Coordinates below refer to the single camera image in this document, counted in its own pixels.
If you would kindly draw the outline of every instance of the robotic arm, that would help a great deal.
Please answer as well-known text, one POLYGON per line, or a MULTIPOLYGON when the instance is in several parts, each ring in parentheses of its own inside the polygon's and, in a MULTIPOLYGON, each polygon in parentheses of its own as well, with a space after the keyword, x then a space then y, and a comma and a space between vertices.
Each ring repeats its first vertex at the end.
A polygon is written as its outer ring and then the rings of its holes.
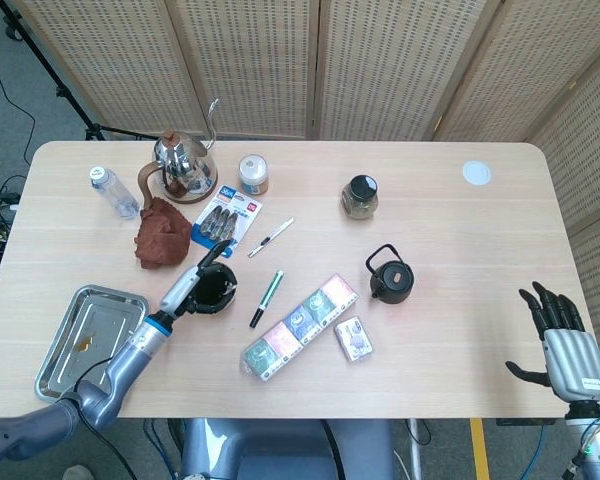
POLYGON ((520 380, 551 387, 569 404, 565 419, 579 448, 561 478, 571 480, 582 469, 585 480, 600 480, 600 350, 571 300, 538 282, 533 288, 540 302, 526 290, 519 293, 531 310, 547 372, 527 372, 514 362, 506 366, 520 380))
POLYGON ((111 393, 78 380, 53 405, 22 417, 0 418, 0 460, 32 457, 72 436, 81 420, 95 430, 111 425, 129 388, 171 335, 173 322, 185 312, 216 313, 233 299, 237 286, 233 272, 214 263, 230 242, 216 244, 188 269, 164 296, 160 310, 149 315, 111 358, 106 369, 111 393))

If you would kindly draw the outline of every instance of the yellow tape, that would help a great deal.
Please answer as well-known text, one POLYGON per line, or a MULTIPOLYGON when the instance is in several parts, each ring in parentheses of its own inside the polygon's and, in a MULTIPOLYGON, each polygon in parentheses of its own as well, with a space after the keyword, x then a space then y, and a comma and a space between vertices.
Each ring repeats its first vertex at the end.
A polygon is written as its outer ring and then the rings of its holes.
POLYGON ((484 429, 481 418, 472 418, 471 443, 473 443, 473 460, 476 464, 476 480, 489 480, 489 463, 487 446, 484 443, 484 429))

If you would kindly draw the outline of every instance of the black teapot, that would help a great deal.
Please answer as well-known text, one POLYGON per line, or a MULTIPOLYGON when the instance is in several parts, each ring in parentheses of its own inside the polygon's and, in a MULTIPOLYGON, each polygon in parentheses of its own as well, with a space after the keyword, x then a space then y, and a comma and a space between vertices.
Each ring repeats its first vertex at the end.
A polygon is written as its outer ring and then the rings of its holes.
POLYGON ((371 272, 371 296, 384 303, 400 303, 411 293, 413 287, 413 272, 409 265, 402 261, 398 251, 389 243, 381 246, 373 252, 365 262, 367 269, 371 272), (391 250, 398 260, 392 260, 380 266, 377 270, 371 267, 371 259, 382 249, 391 250))

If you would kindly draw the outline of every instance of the marker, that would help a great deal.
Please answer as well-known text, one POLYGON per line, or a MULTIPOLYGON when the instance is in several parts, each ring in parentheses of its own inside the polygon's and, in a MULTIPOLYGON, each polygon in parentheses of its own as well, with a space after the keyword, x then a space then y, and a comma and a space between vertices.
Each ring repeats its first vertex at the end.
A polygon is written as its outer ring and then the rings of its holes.
POLYGON ((293 220, 294 220, 294 218, 291 217, 289 220, 287 220, 282 225, 280 225, 278 228, 276 228, 276 230, 271 235, 269 235, 267 238, 265 238, 263 241, 260 242, 260 245, 258 245, 256 248, 251 250, 247 254, 247 257, 251 258, 256 253, 258 253, 260 250, 262 250, 271 240, 273 240, 278 235, 280 235, 282 232, 284 232, 287 228, 289 228, 289 225, 291 225, 293 223, 293 220))
POLYGON ((269 288, 267 288, 267 291, 265 292, 264 297, 262 297, 262 300, 260 301, 260 305, 258 305, 258 310, 256 310, 256 313, 253 315, 253 318, 251 319, 251 323, 249 323, 249 326, 251 328, 256 328, 256 325, 260 321, 260 317, 262 317, 262 314, 269 306, 269 303, 271 302, 271 299, 273 298, 273 294, 276 293, 276 289, 278 288, 278 285, 280 285, 280 282, 282 281, 282 277, 284 277, 284 272, 282 270, 278 270, 276 272, 276 274, 274 275, 273 280, 271 280, 271 283, 269 284, 269 288))

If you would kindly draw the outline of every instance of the teapot spout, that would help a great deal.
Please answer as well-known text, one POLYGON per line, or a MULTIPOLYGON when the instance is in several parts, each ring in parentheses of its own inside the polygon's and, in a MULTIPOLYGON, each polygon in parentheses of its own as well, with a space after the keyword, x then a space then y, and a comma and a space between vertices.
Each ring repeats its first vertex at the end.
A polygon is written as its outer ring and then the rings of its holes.
POLYGON ((213 124, 213 112, 216 111, 216 107, 218 106, 219 98, 216 98, 211 105, 209 105, 209 112, 207 113, 207 120, 209 121, 209 131, 211 132, 211 140, 204 145, 204 148, 207 149, 207 152, 211 150, 211 147, 216 143, 216 138, 218 136, 218 132, 216 132, 216 127, 213 124))

